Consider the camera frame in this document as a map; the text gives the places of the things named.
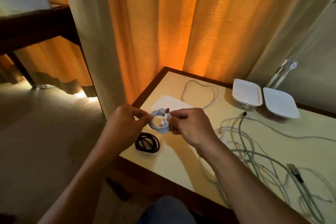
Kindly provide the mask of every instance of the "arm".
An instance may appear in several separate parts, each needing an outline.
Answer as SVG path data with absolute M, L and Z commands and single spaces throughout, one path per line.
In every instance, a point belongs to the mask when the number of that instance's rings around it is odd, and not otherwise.
M 118 107 L 83 166 L 39 223 L 92 223 L 111 162 L 137 140 L 152 119 L 152 115 L 128 104 Z
M 181 134 L 209 163 L 241 224 L 309 224 L 218 139 L 202 109 L 181 109 L 170 114 L 172 133 Z

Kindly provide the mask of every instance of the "cable connector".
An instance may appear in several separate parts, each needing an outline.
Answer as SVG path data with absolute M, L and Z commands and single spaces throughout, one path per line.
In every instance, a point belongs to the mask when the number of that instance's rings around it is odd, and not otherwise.
M 286 166 L 289 168 L 289 170 L 292 172 L 292 174 L 295 176 L 295 178 L 299 181 L 299 183 L 303 183 L 303 179 L 300 175 L 299 170 L 294 166 L 294 164 L 286 164 Z

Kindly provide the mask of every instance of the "left hand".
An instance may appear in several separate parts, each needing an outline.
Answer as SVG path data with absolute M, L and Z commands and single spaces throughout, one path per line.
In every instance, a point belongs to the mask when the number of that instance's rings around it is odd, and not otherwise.
M 153 115 L 129 104 L 119 106 L 107 119 L 96 147 L 109 155 L 120 154 L 137 140 Z

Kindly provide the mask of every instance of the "floor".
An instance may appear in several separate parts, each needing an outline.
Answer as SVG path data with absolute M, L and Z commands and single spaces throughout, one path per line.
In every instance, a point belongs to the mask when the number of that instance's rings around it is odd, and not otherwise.
M 105 117 L 99 102 L 27 82 L 0 84 L 0 213 L 36 223 L 95 145 Z M 94 223 L 135 223 L 148 205 L 120 200 L 104 184 Z

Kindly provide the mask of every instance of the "hand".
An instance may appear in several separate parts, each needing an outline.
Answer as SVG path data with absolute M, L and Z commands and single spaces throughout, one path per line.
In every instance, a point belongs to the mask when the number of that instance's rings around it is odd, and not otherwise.
M 129 104 L 119 106 L 107 119 L 96 147 L 107 154 L 120 154 L 138 138 L 153 115 Z
M 172 133 L 182 135 L 184 140 L 195 147 L 200 155 L 205 145 L 219 140 L 203 109 L 180 109 L 170 112 L 170 115 L 168 122 L 173 126 Z

